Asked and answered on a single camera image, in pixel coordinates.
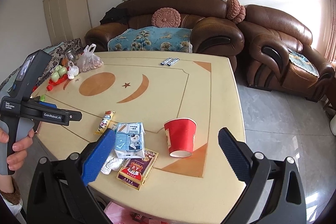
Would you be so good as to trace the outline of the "person's left hand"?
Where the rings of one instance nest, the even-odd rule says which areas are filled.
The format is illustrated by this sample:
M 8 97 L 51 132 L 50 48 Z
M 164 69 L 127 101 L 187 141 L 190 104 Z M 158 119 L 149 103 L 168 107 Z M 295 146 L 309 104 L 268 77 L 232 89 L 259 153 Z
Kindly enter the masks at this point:
M 27 157 L 27 149 L 33 144 L 34 134 L 34 130 L 30 129 L 25 138 L 13 144 L 14 153 L 7 157 L 9 170 L 17 171 L 23 166 L 24 160 Z

